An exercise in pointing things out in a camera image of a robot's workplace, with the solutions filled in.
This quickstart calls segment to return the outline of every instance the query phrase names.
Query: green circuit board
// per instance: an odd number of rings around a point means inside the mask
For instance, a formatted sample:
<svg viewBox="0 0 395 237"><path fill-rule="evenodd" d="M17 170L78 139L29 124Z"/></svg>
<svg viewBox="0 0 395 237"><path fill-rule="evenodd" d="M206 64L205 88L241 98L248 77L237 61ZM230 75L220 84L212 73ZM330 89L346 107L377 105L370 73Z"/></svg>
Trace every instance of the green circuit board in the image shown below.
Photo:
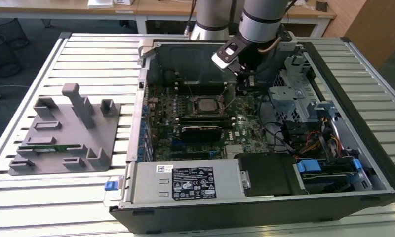
<svg viewBox="0 0 395 237"><path fill-rule="evenodd" d="M172 154L209 153L208 159L225 159L224 147L241 145L242 152L266 152L268 144L256 115L260 98L253 93L236 96L233 86L225 86L218 96L178 96L173 87L149 89L153 161L172 160ZM222 129L220 140L213 143L182 144L176 118L197 115L193 103L216 98L221 103L218 116L234 117L232 129Z"/></svg>

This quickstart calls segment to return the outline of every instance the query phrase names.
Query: red wire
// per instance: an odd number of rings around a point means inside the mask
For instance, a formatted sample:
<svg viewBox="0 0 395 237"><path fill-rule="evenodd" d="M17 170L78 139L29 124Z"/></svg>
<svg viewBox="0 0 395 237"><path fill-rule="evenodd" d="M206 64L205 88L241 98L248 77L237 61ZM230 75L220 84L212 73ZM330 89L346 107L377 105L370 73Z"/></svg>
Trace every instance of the red wire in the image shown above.
<svg viewBox="0 0 395 237"><path fill-rule="evenodd" d="M308 139L309 139L310 134L314 134L314 133L320 133L320 132L318 132L318 131L313 131L313 132L310 132L310 133L306 135L306 138L305 138L305 145L308 145Z"/></svg>

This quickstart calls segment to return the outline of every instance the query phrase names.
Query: blue latch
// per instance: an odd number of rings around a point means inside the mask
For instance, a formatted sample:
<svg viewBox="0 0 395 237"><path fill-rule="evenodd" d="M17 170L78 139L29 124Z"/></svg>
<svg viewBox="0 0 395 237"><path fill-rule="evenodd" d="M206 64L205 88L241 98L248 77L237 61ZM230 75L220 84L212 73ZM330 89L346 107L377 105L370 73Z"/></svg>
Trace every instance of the blue latch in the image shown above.
<svg viewBox="0 0 395 237"><path fill-rule="evenodd" d="M296 167L300 173L321 171L318 162L313 159L301 160Z"/></svg>
<svg viewBox="0 0 395 237"><path fill-rule="evenodd" d="M361 163L360 163L360 161L357 159L352 160L352 164L353 164L356 170L361 170Z"/></svg>
<svg viewBox="0 0 395 237"><path fill-rule="evenodd" d="M103 189L105 191L118 190L118 181L106 181Z"/></svg>

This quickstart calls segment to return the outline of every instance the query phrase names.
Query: white table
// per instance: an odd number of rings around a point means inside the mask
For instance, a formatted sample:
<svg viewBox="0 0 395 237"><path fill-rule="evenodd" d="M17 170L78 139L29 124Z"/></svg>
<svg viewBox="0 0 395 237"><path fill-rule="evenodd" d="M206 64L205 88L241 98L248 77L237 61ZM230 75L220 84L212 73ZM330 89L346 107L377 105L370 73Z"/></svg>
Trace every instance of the white table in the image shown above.
<svg viewBox="0 0 395 237"><path fill-rule="evenodd" d="M0 139L0 236L133 236L102 205L103 183L110 176L123 174L134 87L141 70L135 64L138 40L151 37L161 36L73 34L70 38L57 40ZM182 39L176 35L162 37ZM313 43L395 162L395 92L389 85L350 43L342 43L338 39L300 40ZM79 93L89 96L91 103L110 98L122 104L111 169L97 173L9 176L7 164L15 155L17 142L23 140L26 128L35 115L33 103L41 96L50 96L55 103L67 103L66 98L58 95L66 82L86 85L81 87ZM189 234L173 233L163 236L266 235L395 237L395 203L368 208L338 221L209 230Z"/></svg>

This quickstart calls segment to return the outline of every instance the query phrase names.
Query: wooden desk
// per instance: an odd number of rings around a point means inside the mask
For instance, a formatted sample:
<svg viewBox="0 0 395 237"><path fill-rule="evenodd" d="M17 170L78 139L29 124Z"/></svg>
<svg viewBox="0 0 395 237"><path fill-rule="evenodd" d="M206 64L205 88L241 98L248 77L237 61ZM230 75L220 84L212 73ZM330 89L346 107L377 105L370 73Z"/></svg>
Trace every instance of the wooden desk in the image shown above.
<svg viewBox="0 0 395 237"><path fill-rule="evenodd" d="M0 17L134 20L139 34L146 33L146 20L186 21L189 10L190 3L174 0L134 0L131 5L114 4L113 8L102 9L87 9L87 0L0 0ZM314 25L310 36L320 37L333 18L330 11L292 7L281 22Z"/></svg>

